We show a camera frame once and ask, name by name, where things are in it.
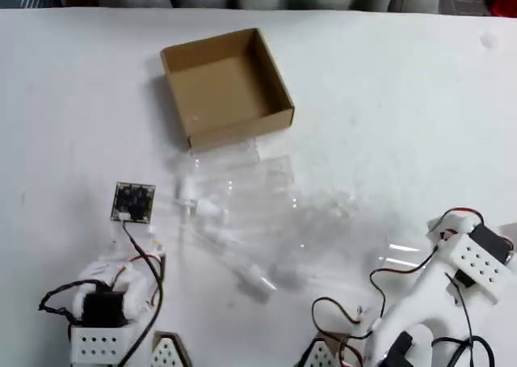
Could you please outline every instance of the wire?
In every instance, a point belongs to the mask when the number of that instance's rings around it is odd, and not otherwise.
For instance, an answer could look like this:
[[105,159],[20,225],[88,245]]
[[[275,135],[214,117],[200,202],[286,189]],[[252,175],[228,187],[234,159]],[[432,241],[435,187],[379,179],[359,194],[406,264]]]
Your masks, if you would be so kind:
[[483,217],[483,215],[481,214],[481,212],[477,211],[476,209],[473,209],[473,208],[466,208],[466,207],[455,207],[455,208],[450,208],[448,209],[447,211],[445,211],[445,213],[443,213],[442,216],[440,216],[440,218],[438,219],[438,221],[429,229],[429,233],[430,232],[433,232],[434,230],[436,230],[440,224],[442,224],[442,221],[444,220],[444,218],[451,212],[469,212],[469,213],[473,213],[475,214],[477,217],[479,217],[479,221],[481,222],[481,224],[485,224],[485,218]]
[[126,235],[129,238],[129,241],[131,244],[135,247],[135,250],[137,250],[138,254],[142,256],[142,259],[147,263],[149,266],[149,269],[153,273],[154,279],[156,280],[158,284],[158,290],[159,290],[159,296],[158,296],[158,305],[156,307],[156,310],[154,311],[153,317],[150,319],[147,326],[144,328],[138,339],[135,341],[135,343],[131,346],[131,348],[127,351],[127,353],[124,355],[122,360],[119,362],[117,367],[123,367],[126,365],[131,358],[131,356],[135,353],[135,351],[140,347],[142,342],[144,341],[147,334],[150,332],[151,328],[153,327],[154,323],[156,322],[156,319],[158,318],[158,315],[160,314],[160,310],[162,309],[162,303],[163,303],[163,286],[160,281],[160,276],[158,275],[156,269],[154,268],[153,264],[151,263],[151,260],[149,259],[148,255],[142,250],[142,248],[138,245],[138,243],[135,241],[133,236],[129,233],[128,229],[126,228],[126,221],[122,221],[122,229],[126,233]]
[[501,235],[501,239],[505,240],[506,243],[508,243],[510,245],[512,251],[514,250],[514,243],[510,238],[508,238],[507,236]]
[[380,317],[382,318],[385,315],[385,309],[386,309],[386,294],[385,292],[375,283],[373,280],[373,276],[376,275],[378,272],[394,272],[396,274],[413,274],[414,272],[417,272],[424,266],[426,266],[429,261],[432,259],[432,257],[435,255],[435,253],[438,251],[438,247],[435,246],[433,248],[433,251],[429,254],[427,258],[424,259],[423,262],[420,263],[419,266],[416,268],[412,268],[410,270],[396,270],[394,268],[376,268],[370,273],[370,282],[372,283],[373,287],[377,289],[377,291],[382,296],[382,307],[380,308]]
[[72,289],[72,288],[74,288],[76,286],[81,286],[81,285],[85,285],[85,284],[95,285],[95,286],[97,286],[97,289],[104,289],[104,290],[110,290],[111,289],[108,285],[106,285],[106,283],[104,283],[104,282],[102,282],[100,280],[79,280],[79,281],[70,282],[69,284],[62,285],[62,286],[60,286],[57,289],[54,289],[54,290],[51,290],[50,292],[47,292],[45,294],[45,296],[43,297],[43,299],[41,300],[40,306],[38,307],[38,310],[44,310],[47,313],[52,313],[52,314],[58,314],[60,316],[65,316],[70,325],[79,325],[79,324],[81,324],[81,321],[77,320],[74,317],[74,315],[72,314],[72,312],[67,310],[65,307],[61,307],[61,308],[56,309],[56,308],[52,308],[51,306],[47,306],[46,303],[47,303],[47,301],[52,296],[55,296],[56,294],[64,292],[65,290],[68,290],[68,289]]
[[447,273],[445,273],[445,276],[451,281],[452,285],[458,292],[458,295],[460,296],[460,300],[461,300],[461,305],[463,306],[463,311],[465,312],[465,317],[467,318],[467,325],[469,326],[469,341],[470,341],[470,366],[473,367],[474,366],[474,360],[473,360],[474,342],[473,342],[472,325],[470,323],[469,312],[467,311],[467,306],[465,305],[465,300],[463,299],[463,293],[461,292],[460,286],[458,286],[458,284]]
[[[157,260],[158,264],[159,264],[160,266],[162,266],[162,261],[161,261],[161,260],[160,260],[156,255],[145,255],[145,256],[147,256],[147,257],[148,257],[148,258],[150,258],[150,259],[155,259],[155,260]],[[130,263],[131,263],[131,262],[135,262],[135,261],[137,261],[137,260],[139,260],[139,259],[144,259],[144,256],[142,256],[142,255],[135,256],[134,258],[131,258],[131,259],[129,260],[129,262],[130,262]],[[126,267],[127,267],[127,265],[123,266],[123,267],[122,267],[122,268],[121,268],[121,269],[116,273],[115,278],[113,278],[113,282],[111,283],[111,287],[112,287],[112,288],[115,286],[115,283],[116,283],[116,282],[117,282],[117,280],[119,279],[120,274],[122,274],[123,272],[125,272]]]
[[341,313],[347,318],[348,321],[350,321],[352,324],[360,324],[361,321],[358,320],[358,319],[354,319],[350,316],[350,314],[345,310],[345,308],[343,308],[343,306],[337,302],[336,300],[334,300],[333,298],[330,298],[330,297],[319,297],[317,298],[316,300],[314,300],[312,306],[311,306],[311,317],[313,319],[313,323],[314,323],[314,326],[316,327],[316,329],[321,332],[323,335],[325,335],[326,337],[332,339],[332,340],[335,340],[335,341],[338,341],[339,342],[339,349],[338,349],[338,357],[340,358],[341,360],[341,357],[342,357],[342,354],[344,355],[344,350],[345,349],[350,349],[350,351],[355,355],[355,357],[357,358],[357,361],[359,362],[359,365],[361,367],[363,367],[363,357],[361,356],[361,352],[359,352],[359,350],[355,347],[352,347],[351,345],[349,345],[347,343],[347,341],[349,339],[356,339],[356,340],[364,340],[364,339],[367,339],[371,334],[372,334],[372,331],[368,332],[366,335],[363,335],[363,336],[353,336],[353,335],[345,335],[343,338],[339,339],[336,335],[334,335],[333,333],[329,332],[329,331],[326,331],[324,329],[322,329],[318,323],[316,322],[316,316],[314,314],[314,307],[316,306],[317,303],[321,302],[321,301],[328,301],[328,302],[331,302],[332,304],[336,305],[338,307],[338,309],[341,311]]
[[338,357],[339,357],[339,360],[342,361],[342,364],[345,360],[345,350],[348,348],[351,350],[351,352],[354,354],[355,356],[355,359],[357,359],[357,361],[359,362],[359,366],[360,367],[363,367],[364,366],[364,361],[363,361],[363,356],[361,355],[361,352],[359,352],[359,350],[355,347],[352,347],[351,345],[348,344],[348,337],[347,336],[344,336],[341,341],[339,342],[339,347],[338,347]]
[[[492,350],[492,348],[490,347],[488,342],[480,336],[472,336],[472,340],[473,340],[473,342],[478,342],[479,344],[481,344],[483,346],[483,348],[486,350],[486,354],[488,356],[488,361],[489,361],[489,367],[495,367],[494,351]],[[433,342],[431,343],[431,345],[434,347],[438,343],[443,343],[443,342],[454,343],[454,344],[458,344],[460,346],[454,352],[451,360],[448,362],[448,365],[447,365],[447,367],[454,367],[454,366],[456,366],[458,360],[460,359],[460,356],[463,355],[463,352],[465,351],[465,349],[468,346],[470,346],[470,341],[454,339],[452,337],[439,337],[438,339],[434,339]]]
[[340,341],[340,339],[338,339],[337,337],[332,337],[333,335],[328,332],[328,331],[324,331],[322,330],[316,323],[316,317],[314,315],[314,307],[316,306],[317,303],[321,302],[321,301],[328,301],[328,302],[331,302],[332,304],[336,305],[338,307],[338,309],[341,311],[341,313],[343,314],[343,316],[345,316],[347,318],[348,321],[350,321],[352,324],[361,324],[361,320],[358,320],[358,319],[354,319],[350,316],[350,314],[345,310],[345,308],[343,308],[343,306],[337,302],[336,300],[334,300],[333,298],[330,298],[330,297],[319,297],[319,298],[316,298],[313,302],[313,305],[311,306],[311,315],[312,315],[312,318],[313,318],[313,323],[314,323],[314,326],[316,327],[316,329],[318,329],[323,335],[326,335],[328,337],[330,337],[331,339],[333,340],[336,340],[336,341]]

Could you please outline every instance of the brown box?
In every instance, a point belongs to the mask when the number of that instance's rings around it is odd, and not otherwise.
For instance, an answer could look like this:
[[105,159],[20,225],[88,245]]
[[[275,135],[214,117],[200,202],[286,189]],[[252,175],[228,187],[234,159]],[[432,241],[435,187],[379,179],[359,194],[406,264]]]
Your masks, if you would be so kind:
[[292,123],[294,105],[258,29],[170,46],[162,62],[194,149]]

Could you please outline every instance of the white table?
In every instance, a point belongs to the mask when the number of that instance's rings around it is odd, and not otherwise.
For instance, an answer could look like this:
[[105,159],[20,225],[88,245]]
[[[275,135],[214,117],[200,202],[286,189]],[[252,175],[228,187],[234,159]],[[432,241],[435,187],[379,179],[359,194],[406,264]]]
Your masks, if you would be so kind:
[[[289,154],[307,193],[353,191],[365,238],[420,242],[454,205],[515,221],[513,20],[3,10],[0,365],[66,365],[65,320],[37,312],[39,300],[112,236],[117,180],[170,186],[179,133],[160,49],[245,27],[263,30],[296,105],[292,128],[258,140],[260,156]],[[167,277],[158,329],[179,332],[196,366],[293,365],[314,334],[312,296],[253,302],[207,253],[173,249]],[[482,333],[498,367],[515,364],[516,302],[511,290]]]

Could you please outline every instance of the perforated plate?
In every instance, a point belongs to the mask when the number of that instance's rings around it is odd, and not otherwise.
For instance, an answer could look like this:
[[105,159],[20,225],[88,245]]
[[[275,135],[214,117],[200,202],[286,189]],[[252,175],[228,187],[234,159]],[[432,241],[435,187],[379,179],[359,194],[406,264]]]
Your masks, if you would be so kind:
[[184,367],[172,339],[162,338],[151,356],[151,367]]
[[72,363],[114,365],[128,351],[132,328],[72,327]]
[[499,301],[501,293],[511,281],[510,269],[496,260],[467,234],[452,236],[442,245],[439,256],[445,262],[458,267],[485,289],[493,303]]
[[320,340],[314,343],[307,361],[300,367],[339,367],[339,363],[325,341]]

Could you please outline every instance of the electronic component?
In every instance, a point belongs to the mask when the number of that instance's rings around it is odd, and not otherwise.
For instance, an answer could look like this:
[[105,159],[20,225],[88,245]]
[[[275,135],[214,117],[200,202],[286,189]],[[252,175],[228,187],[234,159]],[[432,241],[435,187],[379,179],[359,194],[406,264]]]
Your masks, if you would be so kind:
[[380,363],[380,367],[413,367],[406,359],[411,345],[413,345],[413,337],[403,331],[389,349],[388,356]]
[[128,323],[124,317],[124,292],[112,290],[89,293],[84,297],[84,327],[118,328]]
[[155,188],[154,185],[118,182],[111,208],[111,219],[121,221],[122,214],[128,214],[127,221],[149,224]]
[[[506,264],[510,253],[512,252],[512,246],[506,240],[483,224],[478,224],[469,236],[474,242],[479,244],[480,247],[484,248],[485,251],[488,251],[488,253],[497,261],[502,264]],[[467,288],[476,283],[470,276],[461,270],[456,273],[455,278]]]

